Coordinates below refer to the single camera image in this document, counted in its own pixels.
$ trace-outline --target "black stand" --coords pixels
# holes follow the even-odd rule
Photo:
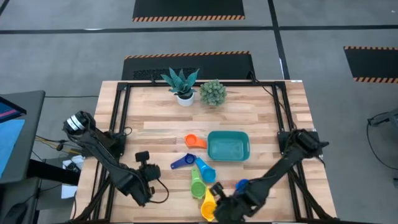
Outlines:
[[[26,176],[28,178],[38,177],[41,179],[54,180],[63,184],[77,185],[79,183],[80,174],[31,159]]]

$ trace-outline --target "succulent plant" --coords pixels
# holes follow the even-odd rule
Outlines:
[[[191,97],[192,93],[196,92],[192,86],[197,80],[199,69],[189,75],[186,79],[182,69],[180,70],[179,75],[177,75],[172,68],[169,68],[169,70],[171,78],[168,75],[161,75],[162,78],[172,87],[169,91],[182,99]]]
[[[211,80],[200,85],[200,100],[210,106],[219,106],[225,102],[225,86],[218,80]]]

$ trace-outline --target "blue object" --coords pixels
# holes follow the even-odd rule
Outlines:
[[[249,136],[242,131],[212,131],[207,154],[215,161],[245,161],[250,156]]]
[[[10,120],[0,124],[0,177],[17,142],[25,120]]]
[[[185,155],[184,157],[182,157],[181,159],[173,162],[170,167],[172,169],[177,169],[181,166],[186,166],[186,165],[190,165],[193,164],[195,162],[195,160],[197,159],[197,157],[193,154],[189,154],[187,153],[187,155]]]
[[[216,180],[216,170],[214,170],[209,165],[207,165],[199,157],[197,157],[195,162],[200,170],[200,174],[201,174],[203,181],[208,182],[208,183],[214,183],[214,181]]]
[[[241,179],[237,184],[235,184],[235,189],[241,193],[244,190],[244,187],[249,182],[247,179]]]

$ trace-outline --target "butcher block tabletop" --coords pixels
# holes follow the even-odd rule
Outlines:
[[[94,118],[97,127],[102,131],[109,128],[117,84],[116,81],[106,81],[101,87]],[[195,94],[194,104],[184,108],[177,103],[176,96],[168,92],[167,87],[132,87],[126,119],[126,127],[131,127],[132,133],[127,136],[125,154],[120,162],[138,169],[135,153],[149,151],[148,163],[159,165],[162,174],[160,179],[169,188],[170,197],[165,203],[147,203],[142,208],[131,196],[126,197],[116,190],[111,222],[205,222],[200,213],[203,199],[193,198],[190,191],[192,167],[175,170],[170,168],[171,163],[188,152],[201,157],[216,169],[216,181],[221,182],[227,195],[233,193],[239,180],[264,175],[280,158],[277,141],[279,127],[273,98],[260,86],[249,85],[250,83],[248,86],[227,86],[225,104],[217,108],[201,104],[199,93]],[[286,81],[286,87],[297,127],[314,128],[303,83]],[[281,96],[279,92],[280,102],[283,103]],[[124,91],[115,130],[119,129],[123,99]],[[282,114],[287,127],[283,110]],[[211,131],[216,130],[247,133],[251,147],[250,158],[244,162],[212,161],[205,149],[189,149],[184,143],[186,134],[193,133],[206,139]],[[97,160],[93,157],[84,161],[76,193],[77,216],[91,200],[96,164]],[[316,159],[306,159],[303,161],[303,168],[309,191],[325,211],[335,217],[335,207],[323,165]],[[156,191],[152,200],[161,201],[166,197],[165,189],[157,181],[152,181],[149,185],[154,186]],[[298,196],[304,217],[305,209],[299,190]],[[108,192],[105,192],[100,218],[104,217],[107,197]],[[293,220],[292,200],[285,175],[271,188],[266,204],[252,218],[248,218],[248,221]]]

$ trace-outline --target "teal plastic tray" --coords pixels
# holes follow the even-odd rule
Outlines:
[[[215,161],[245,161],[250,156],[249,136],[242,131],[212,131],[207,154]]]

